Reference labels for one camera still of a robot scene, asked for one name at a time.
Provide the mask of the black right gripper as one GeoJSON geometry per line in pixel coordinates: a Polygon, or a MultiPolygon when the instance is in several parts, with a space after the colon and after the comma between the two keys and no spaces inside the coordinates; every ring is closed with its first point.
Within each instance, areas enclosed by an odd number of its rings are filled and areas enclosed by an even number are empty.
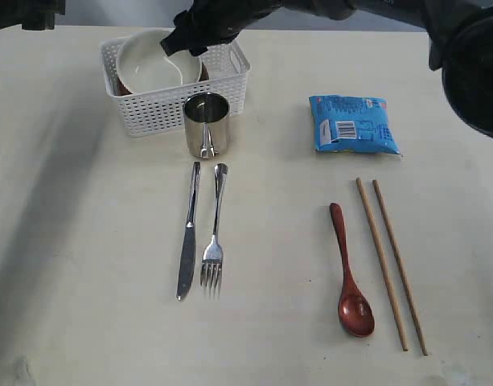
{"type": "MultiPolygon", "coordinates": [[[[280,7],[280,1],[194,1],[188,10],[175,17],[174,31],[161,40],[160,46],[166,56],[172,56],[187,50],[188,42],[224,43],[280,7]]],[[[192,56],[200,56],[208,47],[193,46],[188,51],[192,56]]]]}

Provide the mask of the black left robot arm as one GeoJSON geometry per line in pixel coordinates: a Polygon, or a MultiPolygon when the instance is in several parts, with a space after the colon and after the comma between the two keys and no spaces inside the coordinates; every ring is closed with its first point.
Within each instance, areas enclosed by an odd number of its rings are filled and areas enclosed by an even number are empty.
{"type": "Polygon", "coordinates": [[[27,31],[53,30],[65,5],[65,0],[0,0],[0,30],[16,25],[27,31]]]}

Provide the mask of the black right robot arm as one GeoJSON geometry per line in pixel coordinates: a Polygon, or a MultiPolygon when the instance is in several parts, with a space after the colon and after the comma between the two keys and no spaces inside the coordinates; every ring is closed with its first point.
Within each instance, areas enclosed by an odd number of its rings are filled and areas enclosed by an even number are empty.
{"type": "Polygon", "coordinates": [[[442,72],[450,107],[472,129],[493,138],[493,1],[195,1],[175,16],[174,30],[160,45],[167,55],[198,56],[231,43],[280,8],[336,21],[360,10],[425,29],[429,69],[442,72]]]}

